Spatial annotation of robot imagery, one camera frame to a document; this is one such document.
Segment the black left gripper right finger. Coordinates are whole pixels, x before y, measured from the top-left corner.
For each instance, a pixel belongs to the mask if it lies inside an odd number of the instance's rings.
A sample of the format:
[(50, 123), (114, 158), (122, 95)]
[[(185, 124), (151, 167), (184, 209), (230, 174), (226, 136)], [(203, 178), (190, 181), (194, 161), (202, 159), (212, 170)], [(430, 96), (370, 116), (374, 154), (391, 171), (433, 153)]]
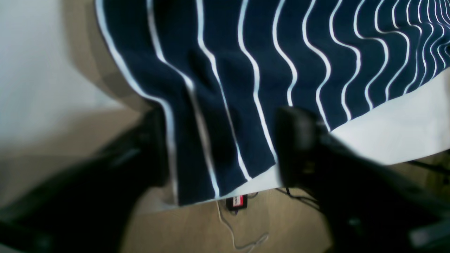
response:
[(449, 252), (449, 203), (351, 151), (321, 117), (280, 107), (275, 151), (283, 186), (316, 200), (334, 253)]

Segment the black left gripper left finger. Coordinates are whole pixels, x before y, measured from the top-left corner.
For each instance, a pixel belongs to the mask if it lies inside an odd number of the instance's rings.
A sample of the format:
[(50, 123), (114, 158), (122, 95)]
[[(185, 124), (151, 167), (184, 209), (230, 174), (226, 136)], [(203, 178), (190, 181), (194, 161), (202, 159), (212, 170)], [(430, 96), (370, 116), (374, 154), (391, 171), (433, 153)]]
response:
[(138, 199), (169, 181), (161, 107), (87, 160), (1, 208), (1, 244), (26, 253), (117, 253)]

